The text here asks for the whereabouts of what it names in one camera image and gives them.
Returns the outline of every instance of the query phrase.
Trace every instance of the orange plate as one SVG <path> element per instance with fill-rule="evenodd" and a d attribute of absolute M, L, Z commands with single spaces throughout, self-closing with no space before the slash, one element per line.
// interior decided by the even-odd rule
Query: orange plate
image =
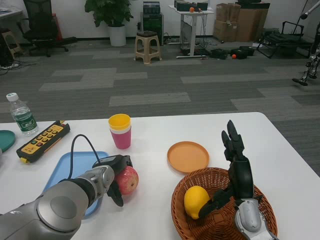
<path fill-rule="evenodd" d="M 172 145 L 167 153 L 171 166 L 183 173 L 204 169 L 209 164 L 209 153 L 198 143 L 181 141 Z"/>

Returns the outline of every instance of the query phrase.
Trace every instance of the brown woven basket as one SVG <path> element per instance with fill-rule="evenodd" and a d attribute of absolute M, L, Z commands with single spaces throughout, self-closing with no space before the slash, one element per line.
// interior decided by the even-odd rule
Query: brown woven basket
<path fill-rule="evenodd" d="M 208 167 L 185 176 L 176 186 L 171 200 L 171 215 L 177 232 L 183 240 L 245 240 L 235 224 L 235 200 L 220 210 L 214 211 L 203 219 L 193 220 L 187 215 L 184 207 L 186 191 L 192 186 L 201 186 L 210 198 L 218 189 L 228 186 L 228 171 L 221 168 Z M 254 186 L 254 195 L 263 193 Z M 259 204 L 260 211 L 266 218 L 269 230 L 277 235 L 277 222 L 272 207 L 263 196 Z"/>

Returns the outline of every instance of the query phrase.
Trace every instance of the white table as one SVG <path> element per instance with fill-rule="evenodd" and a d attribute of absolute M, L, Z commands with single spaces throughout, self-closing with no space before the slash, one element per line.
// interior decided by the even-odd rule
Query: white table
<path fill-rule="evenodd" d="M 184 177 L 167 162 L 167 151 L 180 141 L 203 145 L 210 154 L 210 167 L 228 169 L 221 131 L 232 120 L 242 135 L 244 154 L 251 162 L 254 183 L 273 207 L 280 240 L 319 239 L 320 178 L 299 156 L 272 123 L 261 113 L 231 113 L 132 119 L 132 145 L 118 150 L 107 119 L 71 120 L 71 132 L 39 161 L 23 164 L 16 149 L 30 137 L 21 135 L 16 123 L 0 124 L 11 130 L 16 143 L 0 160 L 0 213 L 33 201 L 44 189 L 60 157 L 70 151 L 77 134 L 85 134 L 97 151 L 130 155 L 139 174 L 134 194 L 117 207 L 105 196 L 98 212 L 83 220 L 74 240 L 180 240 L 171 217 L 171 197 Z M 52 122 L 39 122 L 40 130 Z M 90 151 L 79 138 L 75 151 Z"/>
<path fill-rule="evenodd" d="M 203 55 L 195 55 L 195 46 L 196 46 L 196 35 L 197 35 L 197 19 L 198 17 L 202 17 L 204 15 L 208 14 L 214 14 L 213 11 L 206 10 L 201 12 L 189 12 L 189 11 L 178 11 L 174 5 L 169 5 L 169 8 L 173 9 L 175 12 L 180 14 L 180 34 L 183 31 L 183 22 L 185 21 L 185 16 L 192 16 L 192 33 L 191 33 L 191 40 L 190 40 L 190 54 L 187 56 L 177 56 L 177 59 L 183 59 L 183 58 L 202 58 L 205 57 Z M 169 43 L 169 44 L 181 44 L 183 39 L 180 36 L 179 42 L 176 43 Z"/>
<path fill-rule="evenodd" d="M 7 18 L 7 17 L 12 17 L 12 16 L 15 16 L 15 15 L 20 15 L 22 14 L 22 10 L 20 9 L 9 9 L 10 12 L 7 12 L 7 13 L 3 13 L 1 14 L 2 12 L 0 11 L 0 20 L 4 19 L 4 18 Z"/>

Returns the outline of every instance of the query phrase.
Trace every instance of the robotic hand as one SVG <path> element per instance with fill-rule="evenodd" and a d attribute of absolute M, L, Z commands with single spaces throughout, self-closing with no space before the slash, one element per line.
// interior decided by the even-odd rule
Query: robotic hand
<path fill-rule="evenodd" d="M 237 211 L 235 224 L 238 230 L 248 240 L 279 240 L 269 231 L 267 221 L 259 210 L 259 200 L 262 196 L 254 197 L 254 181 L 250 162 L 243 155 L 245 149 L 241 135 L 232 121 L 227 124 L 228 134 L 222 132 L 225 146 L 224 155 L 230 161 L 228 170 L 230 183 L 226 189 L 218 190 L 214 200 L 209 200 L 199 211 L 199 217 L 204 217 L 214 210 L 224 207 L 231 197 L 234 197 Z"/>
<path fill-rule="evenodd" d="M 0 240 L 69 240 L 78 231 L 88 207 L 105 193 L 120 207 L 124 205 L 115 175 L 130 156 L 100 159 L 91 170 L 74 179 L 64 179 L 33 202 L 0 216 Z"/>
<path fill-rule="evenodd" d="M 317 7 L 320 6 L 320 1 L 318 1 L 309 11 L 301 15 L 301 19 L 306 19 L 310 13 L 312 13 Z M 293 78 L 292 81 L 298 83 L 302 86 L 308 86 L 307 78 L 316 79 L 317 69 L 320 64 L 320 23 L 316 28 L 316 33 L 314 37 L 314 43 L 311 47 L 311 55 L 309 61 L 306 63 L 306 70 L 304 71 L 300 79 Z"/>

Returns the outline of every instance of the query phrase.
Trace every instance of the stool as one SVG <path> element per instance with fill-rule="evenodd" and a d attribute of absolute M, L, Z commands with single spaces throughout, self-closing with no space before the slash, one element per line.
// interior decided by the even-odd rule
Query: stool
<path fill-rule="evenodd" d="M 142 41 L 143 49 L 138 49 L 139 40 Z M 150 46 L 151 40 L 156 41 L 157 50 Z M 154 31 L 138 32 L 135 38 L 135 59 L 143 58 L 144 64 L 150 64 L 151 59 L 155 57 L 159 57 L 159 59 L 162 60 L 157 33 Z"/>
<path fill-rule="evenodd" d="M 15 38 L 15 35 L 8 28 L 0 28 L 0 33 L 2 34 L 3 39 L 6 43 L 6 45 L 8 46 L 13 59 L 15 59 L 15 53 L 18 53 L 18 52 L 23 53 L 23 51 L 20 47 L 20 44 L 17 42 L 17 40 Z M 16 45 L 15 48 L 10 48 L 9 43 L 7 42 L 7 39 L 6 39 L 6 37 L 8 37 L 8 36 L 11 36 L 12 39 L 14 40 L 14 44 Z"/>

